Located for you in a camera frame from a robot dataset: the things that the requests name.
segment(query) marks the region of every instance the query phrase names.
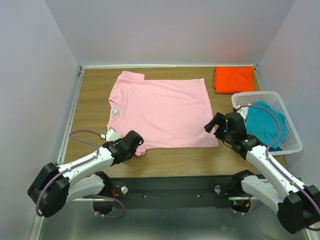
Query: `wooden table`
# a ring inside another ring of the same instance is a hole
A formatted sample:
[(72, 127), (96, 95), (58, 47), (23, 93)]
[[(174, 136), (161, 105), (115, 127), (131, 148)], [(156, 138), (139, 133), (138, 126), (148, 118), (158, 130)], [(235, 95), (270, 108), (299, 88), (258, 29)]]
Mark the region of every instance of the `wooden table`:
[[(172, 67), (172, 68), (129, 68), (129, 69), (86, 69), (77, 101), (71, 131), (87, 129), (98, 133), (106, 132), (110, 116), (108, 98), (117, 77), (122, 71), (145, 74), (146, 80), (188, 80), (205, 79), (205, 86), (216, 112), (227, 114), (232, 111), (231, 94), (216, 94), (213, 88), (214, 67)], [(259, 91), (254, 78), (255, 90)], [(96, 135), (77, 133), (77, 138), (91, 141), (98, 146), (103, 142)], [(92, 146), (69, 140), (65, 163), (84, 157), (94, 151)], [(285, 167), (283, 156), (276, 159)], [(134, 156), (131, 160), (104, 169), (112, 178), (134, 177), (178, 177), (233, 175), (242, 170), (259, 171), (243, 160), (240, 155), (219, 142), (213, 148), (158, 148), (149, 149), (143, 156)]]

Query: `white wall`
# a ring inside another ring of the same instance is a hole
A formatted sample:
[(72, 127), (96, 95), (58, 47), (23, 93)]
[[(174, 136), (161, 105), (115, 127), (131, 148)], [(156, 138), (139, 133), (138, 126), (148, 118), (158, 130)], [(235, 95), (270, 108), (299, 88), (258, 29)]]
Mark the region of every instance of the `white wall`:
[(1, 1), (0, 239), (29, 239), (27, 190), (57, 160), (78, 64), (43, 0)]
[(263, 90), (278, 92), (303, 150), (285, 156), (289, 170), (320, 189), (320, 1), (296, 0), (258, 66)]
[(294, 0), (45, 0), (81, 66), (257, 64)]

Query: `t-shirt sleeve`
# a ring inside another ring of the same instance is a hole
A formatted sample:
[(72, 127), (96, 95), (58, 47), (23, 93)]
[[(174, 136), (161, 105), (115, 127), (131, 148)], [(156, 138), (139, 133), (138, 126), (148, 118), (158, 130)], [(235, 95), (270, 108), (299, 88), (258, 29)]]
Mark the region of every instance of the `t-shirt sleeve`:
[(133, 84), (145, 80), (145, 75), (130, 71), (123, 71), (115, 81), (115, 84)]

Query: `bolt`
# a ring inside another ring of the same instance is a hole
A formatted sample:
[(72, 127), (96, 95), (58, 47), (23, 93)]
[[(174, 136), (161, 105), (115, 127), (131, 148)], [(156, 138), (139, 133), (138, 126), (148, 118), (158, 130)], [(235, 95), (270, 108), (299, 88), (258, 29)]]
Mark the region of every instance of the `bolt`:
[(219, 185), (216, 185), (215, 187), (214, 187), (214, 191), (218, 194), (218, 193), (220, 193), (221, 192), (221, 187), (219, 186)]
[(126, 186), (123, 186), (123, 187), (121, 188), (121, 192), (122, 192), (123, 194), (126, 194), (126, 193), (128, 192), (128, 188), (127, 188)]

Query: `white plastic basket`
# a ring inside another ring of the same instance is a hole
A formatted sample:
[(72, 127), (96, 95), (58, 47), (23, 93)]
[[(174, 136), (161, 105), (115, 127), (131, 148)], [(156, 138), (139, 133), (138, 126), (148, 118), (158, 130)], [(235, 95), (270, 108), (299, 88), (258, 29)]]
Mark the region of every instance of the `white plastic basket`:
[(273, 156), (298, 153), (302, 150), (302, 143), (297, 130), (291, 120), (280, 95), (274, 91), (248, 91), (233, 94), (231, 97), (233, 107), (238, 105), (253, 104), (264, 101), (271, 108), (285, 116), (285, 126), (288, 131), (286, 137), (279, 145), (282, 151), (270, 152)]

